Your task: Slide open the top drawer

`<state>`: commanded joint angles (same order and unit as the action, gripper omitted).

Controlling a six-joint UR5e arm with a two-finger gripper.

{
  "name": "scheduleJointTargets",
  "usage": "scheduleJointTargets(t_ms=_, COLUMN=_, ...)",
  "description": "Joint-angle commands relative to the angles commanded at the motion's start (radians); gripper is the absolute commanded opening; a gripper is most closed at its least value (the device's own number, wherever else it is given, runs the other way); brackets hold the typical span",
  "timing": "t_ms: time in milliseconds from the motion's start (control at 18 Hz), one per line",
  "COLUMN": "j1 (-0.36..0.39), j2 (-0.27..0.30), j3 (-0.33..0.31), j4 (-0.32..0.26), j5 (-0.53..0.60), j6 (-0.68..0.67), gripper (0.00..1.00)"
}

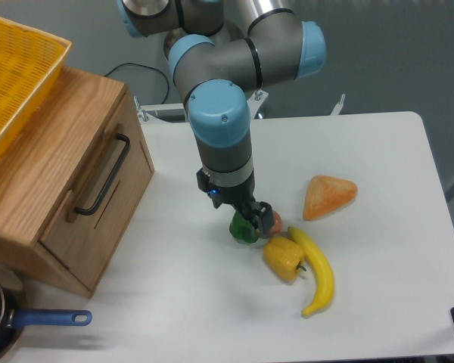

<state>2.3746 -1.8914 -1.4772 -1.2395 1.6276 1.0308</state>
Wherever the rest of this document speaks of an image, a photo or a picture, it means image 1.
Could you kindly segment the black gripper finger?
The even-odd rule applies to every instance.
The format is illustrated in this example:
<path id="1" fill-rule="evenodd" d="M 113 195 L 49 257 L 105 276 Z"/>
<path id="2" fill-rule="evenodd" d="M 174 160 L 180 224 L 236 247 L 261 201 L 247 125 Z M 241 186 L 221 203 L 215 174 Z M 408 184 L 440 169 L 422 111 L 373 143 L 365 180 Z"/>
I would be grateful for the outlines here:
<path id="1" fill-rule="evenodd" d="M 253 227 L 259 235 L 267 235 L 273 227 L 272 206 L 263 201 L 252 202 L 251 206 Z"/>
<path id="2" fill-rule="evenodd" d="M 251 228 L 254 231 L 257 230 L 257 222 L 253 213 L 252 203 L 236 203 L 235 210 L 237 217 L 236 225 L 239 228 Z"/>

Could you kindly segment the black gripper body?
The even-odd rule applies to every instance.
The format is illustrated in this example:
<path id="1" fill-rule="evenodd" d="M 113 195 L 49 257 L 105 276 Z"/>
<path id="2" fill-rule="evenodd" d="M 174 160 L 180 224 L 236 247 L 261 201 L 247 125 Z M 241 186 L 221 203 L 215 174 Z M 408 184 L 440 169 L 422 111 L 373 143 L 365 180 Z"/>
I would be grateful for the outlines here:
<path id="1" fill-rule="evenodd" d="M 253 197 L 254 172 L 245 181 L 233 187 L 223 187 L 212 183 L 210 177 L 202 169 L 197 171 L 196 177 L 199 189 L 213 201 L 216 209 L 222 204 L 233 206 L 235 209 L 236 203 L 251 203 L 255 200 Z"/>

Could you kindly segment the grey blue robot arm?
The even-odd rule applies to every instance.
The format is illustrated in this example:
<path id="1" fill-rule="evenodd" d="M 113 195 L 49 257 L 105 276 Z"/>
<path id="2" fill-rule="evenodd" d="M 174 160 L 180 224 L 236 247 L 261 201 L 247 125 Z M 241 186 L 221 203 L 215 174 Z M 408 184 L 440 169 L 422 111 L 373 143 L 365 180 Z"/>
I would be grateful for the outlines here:
<path id="1" fill-rule="evenodd" d="M 260 234 L 275 219 L 253 195 L 255 178 L 246 94 L 320 71 L 325 37 L 312 21 L 299 20 L 286 1 L 239 1 L 244 38 L 219 42 L 225 28 L 221 1 L 120 1 L 134 37 L 174 29 L 184 36 L 167 53 L 169 69 L 202 162 L 198 187 L 214 206 L 232 206 Z"/>

